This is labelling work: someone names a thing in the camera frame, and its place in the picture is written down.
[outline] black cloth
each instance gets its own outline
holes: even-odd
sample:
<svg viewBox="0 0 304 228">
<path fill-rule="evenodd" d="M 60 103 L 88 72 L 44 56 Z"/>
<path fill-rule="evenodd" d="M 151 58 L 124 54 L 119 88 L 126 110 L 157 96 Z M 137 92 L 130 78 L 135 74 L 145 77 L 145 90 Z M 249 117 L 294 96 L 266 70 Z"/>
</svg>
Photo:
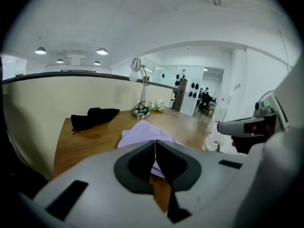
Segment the black cloth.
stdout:
<svg viewBox="0 0 304 228">
<path fill-rule="evenodd" d="M 118 109 L 100 109 L 90 108 L 87 116 L 71 115 L 71 122 L 74 133 L 79 133 L 82 130 L 90 129 L 96 125 L 101 125 L 110 122 L 117 114 Z"/>
</svg>

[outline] lamp stand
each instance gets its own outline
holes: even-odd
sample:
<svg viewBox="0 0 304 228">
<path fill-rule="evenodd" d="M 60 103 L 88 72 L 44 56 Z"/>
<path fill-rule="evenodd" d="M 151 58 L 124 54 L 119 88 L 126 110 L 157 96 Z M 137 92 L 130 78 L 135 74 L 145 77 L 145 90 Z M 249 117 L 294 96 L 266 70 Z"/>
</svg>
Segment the lamp stand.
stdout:
<svg viewBox="0 0 304 228">
<path fill-rule="evenodd" d="M 143 72 L 142 72 L 142 68 L 141 68 L 141 73 L 142 73 L 142 95 L 141 95 L 141 99 L 140 102 L 132 109 L 132 116 L 136 117 L 136 118 L 141 118 L 141 119 L 145 119 L 148 118 L 150 116 L 150 110 L 148 107 L 145 106 L 146 103 L 146 88 L 149 87 L 148 85 L 148 78 L 147 78 L 147 74 L 145 72 L 145 70 L 143 70 L 145 75 L 146 75 L 146 83 L 144 82 L 144 77 L 143 77 Z"/>
</svg>

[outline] dome ceiling lamp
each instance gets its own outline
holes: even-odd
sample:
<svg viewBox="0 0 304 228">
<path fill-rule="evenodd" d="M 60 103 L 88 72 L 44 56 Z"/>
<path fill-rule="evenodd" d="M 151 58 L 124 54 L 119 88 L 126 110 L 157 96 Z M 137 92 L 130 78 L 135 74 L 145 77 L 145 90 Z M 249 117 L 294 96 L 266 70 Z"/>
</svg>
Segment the dome ceiling lamp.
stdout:
<svg viewBox="0 0 304 228">
<path fill-rule="evenodd" d="M 39 54 L 39 55 L 44 55 L 46 54 L 46 49 L 44 47 L 38 47 L 37 50 L 35 51 L 36 54 Z"/>
<path fill-rule="evenodd" d="M 107 50 L 104 47 L 101 47 L 97 50 L 97 53 L 100 55 L 108 55 Z"/>
</svg>

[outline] lamp base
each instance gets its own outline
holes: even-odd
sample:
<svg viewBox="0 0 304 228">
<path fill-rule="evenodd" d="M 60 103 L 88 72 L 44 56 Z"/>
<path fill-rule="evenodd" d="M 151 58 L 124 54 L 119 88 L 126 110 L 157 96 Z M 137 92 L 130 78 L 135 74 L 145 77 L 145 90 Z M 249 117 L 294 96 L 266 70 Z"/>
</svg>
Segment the lamp base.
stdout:
<svg viewBox="0 0 304 228">
<path fill-rule="evenodd" d="M 131 113 L 132 116 L 136 117 L 136 118 L 145 119 L 145 118 L 148 118 L 150 116 L 150 111 L 148 111 L 146 114 L 143 114 L 143 113 L 138 112 L 138 110 L 133 109 L 131 112 L 132 112 Z"/>
</svg>

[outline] light bulb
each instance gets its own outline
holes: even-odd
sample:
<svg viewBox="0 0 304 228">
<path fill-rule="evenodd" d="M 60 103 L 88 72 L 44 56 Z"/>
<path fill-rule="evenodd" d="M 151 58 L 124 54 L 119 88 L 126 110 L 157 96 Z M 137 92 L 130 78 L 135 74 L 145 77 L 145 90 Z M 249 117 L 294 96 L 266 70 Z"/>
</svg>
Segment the light bulb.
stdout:
<svg viewBox="0 0 304 228">
<path fill-rule="evenodd" d="M 137 79 L 138 79 L 138 77 L 137 77 L 137 72 L 132 71 L 132 73 L 131 73 L 130 76 L 129 76 L 129 80 L 130 80 L 130 81 L 133 81 L 133 82 L 136 82 Z"/>
</svg>

